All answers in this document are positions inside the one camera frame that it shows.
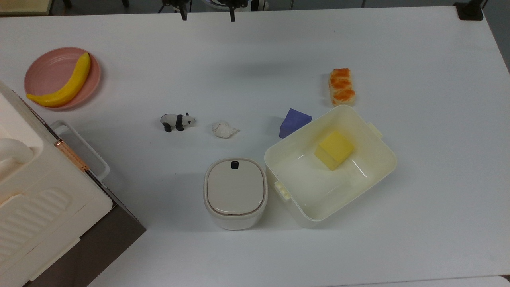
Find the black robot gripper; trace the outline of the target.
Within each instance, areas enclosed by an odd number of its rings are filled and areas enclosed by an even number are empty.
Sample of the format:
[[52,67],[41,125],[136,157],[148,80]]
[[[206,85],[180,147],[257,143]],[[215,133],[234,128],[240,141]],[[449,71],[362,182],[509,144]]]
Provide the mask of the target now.
[[[190,0],[162,0],[162,5],[180,8],[180,15],[182,19],[187,21],[188,10],[186,4],[188,4],[188,2],[190,2]],[[212,0],[212,2],[216,2],[219,5],[223,5],[229,8],[231,22],[235,22],[236,8],[244,8],[248,6],[247,0]]]

